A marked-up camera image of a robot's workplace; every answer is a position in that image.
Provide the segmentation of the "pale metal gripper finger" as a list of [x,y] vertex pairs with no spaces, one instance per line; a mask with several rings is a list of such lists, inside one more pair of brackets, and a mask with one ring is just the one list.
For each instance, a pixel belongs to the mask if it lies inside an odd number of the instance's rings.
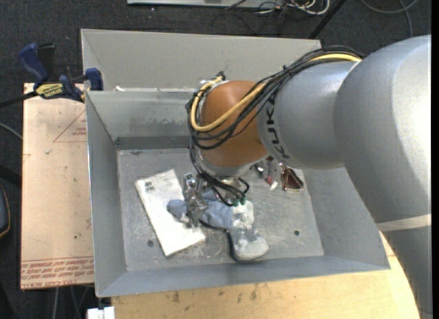
[[188,204],[189,208],[199,208],[200,207],[200,194],[198,189],[198,180],[192,174],[188,173],[184,175],[185,182],[185,201]]
[[199,226],[199,221],[202,219],[202,216],[207,208],[208,204],[204,200],[188,201],[188,216],[193,227]]

